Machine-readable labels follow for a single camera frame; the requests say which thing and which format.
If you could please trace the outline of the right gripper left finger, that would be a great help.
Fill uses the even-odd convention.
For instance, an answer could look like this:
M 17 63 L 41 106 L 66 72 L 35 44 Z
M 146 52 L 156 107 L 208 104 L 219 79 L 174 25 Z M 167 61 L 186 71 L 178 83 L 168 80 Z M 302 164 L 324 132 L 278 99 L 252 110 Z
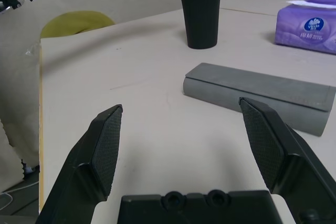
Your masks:
M 122 112 L 118 104 L 92 120 L 69 152 L 37 223 L 91 223 L 96 205 L 111 192 Z

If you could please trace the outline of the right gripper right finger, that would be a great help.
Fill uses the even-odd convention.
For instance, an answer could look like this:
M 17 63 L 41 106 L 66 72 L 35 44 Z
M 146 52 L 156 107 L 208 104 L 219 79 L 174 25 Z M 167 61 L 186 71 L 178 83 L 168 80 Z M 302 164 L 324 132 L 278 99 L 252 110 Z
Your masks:
M 307 142 L 270 106 L 239 99 L 251 151 L 271 194 L 296 223 L 335 223 L 335 180 Z

